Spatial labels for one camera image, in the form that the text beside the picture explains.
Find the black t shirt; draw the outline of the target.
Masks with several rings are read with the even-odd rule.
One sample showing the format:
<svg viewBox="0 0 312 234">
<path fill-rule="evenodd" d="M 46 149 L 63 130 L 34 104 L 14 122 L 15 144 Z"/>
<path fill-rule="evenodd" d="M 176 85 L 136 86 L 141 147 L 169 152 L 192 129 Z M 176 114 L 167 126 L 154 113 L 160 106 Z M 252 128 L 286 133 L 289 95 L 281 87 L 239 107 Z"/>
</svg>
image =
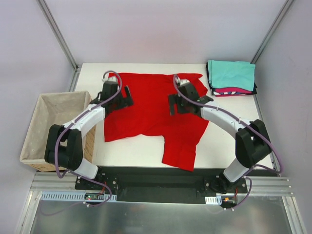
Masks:
<svg viewBox="0 0 312 234">
<path fill-rule="evenodd" d="M 206 72 L 207 72 L 207 80 L 208 80 L 208 65 L 207 65 L 207 63 L 206 63 Z M 211 90 L 211 92 L 212 92 L 212 90 L 213 89 L 215 89 L 214 87 L 212 87 L 212 85 L 208 82 L 208 85 L 209 85 L 209 88 L 210 88 L 210 90 Z M 257 91 L 256 91 L 256 89 L 257 89 L 257 85 L 256 84 L 254 84 L 254 89 L 252 90 L 252 92 L 253 92 L 253 94 L 252 95 L 255 95 L 255 94 L 257 94 Z"/>
</svg>

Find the red t shirt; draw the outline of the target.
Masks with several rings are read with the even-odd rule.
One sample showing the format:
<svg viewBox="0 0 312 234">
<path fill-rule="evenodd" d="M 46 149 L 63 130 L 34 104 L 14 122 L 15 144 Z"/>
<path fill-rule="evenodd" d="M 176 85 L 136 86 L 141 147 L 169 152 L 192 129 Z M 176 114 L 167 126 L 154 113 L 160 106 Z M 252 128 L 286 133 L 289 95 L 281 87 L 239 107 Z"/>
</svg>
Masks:
<svg viewBox="0 0 312 234">
<path fill-rule="evenodd" d="M 193 171 L 196 146 L 208 121 L 193 114 L 170 115 L 168 95 L 176 92 L 173 75 L 120 73 L 134 104 L 114 111 L 104 121 L 111 142 L 137 135 L 164 137 L 162 163 Z"/>
</svg>

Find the pink t shirt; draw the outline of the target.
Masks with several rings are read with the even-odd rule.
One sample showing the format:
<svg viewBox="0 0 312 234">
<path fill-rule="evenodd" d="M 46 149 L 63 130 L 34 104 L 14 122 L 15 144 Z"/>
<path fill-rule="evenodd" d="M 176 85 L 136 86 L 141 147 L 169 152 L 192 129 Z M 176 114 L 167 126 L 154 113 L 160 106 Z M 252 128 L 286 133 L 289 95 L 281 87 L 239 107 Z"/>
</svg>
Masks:
<svg viewBox="0 0 312 234">
<path fill-rule="evenodd" d="M 227 97 L 227 96 L 248 96 L 252 95 L 252 91 L 244 90 L 237 87 L 227 87 L 227 88 L 215 88 L 212 90 L 214 96 Z"/>
</svg>

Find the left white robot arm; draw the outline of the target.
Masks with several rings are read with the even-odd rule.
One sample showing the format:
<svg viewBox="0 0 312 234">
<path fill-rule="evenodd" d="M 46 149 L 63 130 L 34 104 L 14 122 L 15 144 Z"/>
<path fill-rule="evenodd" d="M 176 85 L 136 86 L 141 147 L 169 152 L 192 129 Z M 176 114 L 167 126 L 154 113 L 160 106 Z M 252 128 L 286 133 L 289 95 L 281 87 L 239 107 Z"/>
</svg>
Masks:
<svg viewBox="0 0 312 234">
<path fill-rule="evenodd" d="M 52 125 L 48 133 L 44 160 L 86 177 L 86 184 L 91 189 L 99 189 L 103 178 L 98 175 L 98 166 L 84 158 L 82 139 L 113 111 L 134 104 L 129 87 L 125 86 L 124 91 L 125 96 L 122 95 L 117 81 L 106 81 L 102 91 L 81 114 L 63 125 Z"/>
</svg>

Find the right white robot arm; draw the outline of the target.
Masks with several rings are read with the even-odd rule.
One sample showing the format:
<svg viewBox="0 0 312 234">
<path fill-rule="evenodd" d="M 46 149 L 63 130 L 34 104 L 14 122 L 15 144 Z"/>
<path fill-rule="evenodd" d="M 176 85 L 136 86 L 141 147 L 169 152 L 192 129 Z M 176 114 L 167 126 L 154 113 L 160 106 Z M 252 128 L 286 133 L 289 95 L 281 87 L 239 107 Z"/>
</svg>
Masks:
<svg viewBox="0 0 312 234">
<path fill-rule="evenodd" d="M 239 119 L 221 108 L 208 96 L 200 96 L 187 79 L 173 81 L 177 94 L 168 96 L 170 114 L 193 114 L 214 123 L 235 140 L 235 159 L 210 183 L 214 192 L 225 194 L 236 188 L 237 182 L 257 163 L 272 152 L 264 122 Z"/>
</svg>

